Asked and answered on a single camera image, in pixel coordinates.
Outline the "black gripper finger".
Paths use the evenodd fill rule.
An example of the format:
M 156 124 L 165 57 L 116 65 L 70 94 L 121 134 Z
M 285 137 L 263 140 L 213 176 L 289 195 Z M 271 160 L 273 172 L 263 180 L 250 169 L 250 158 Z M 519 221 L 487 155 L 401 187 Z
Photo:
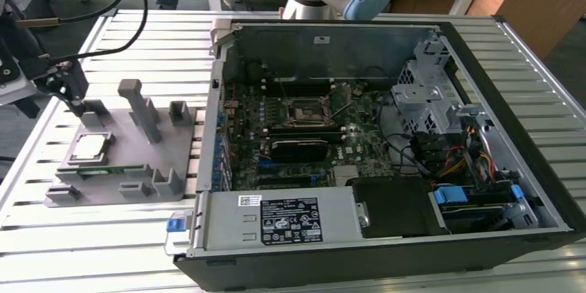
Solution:
M 36 119 L 40 114 L 40 107 L 36 103 L 36 96 L 24 97 L 10 103 L 18 109 L 18 111 L 25 115 L 28 119 Z
M 77 60 L 49 66 L 40 77 L 33 80 L 33 83 L 37 90 L 56 97 L 77 117 L 82 116 L 89 83 Z

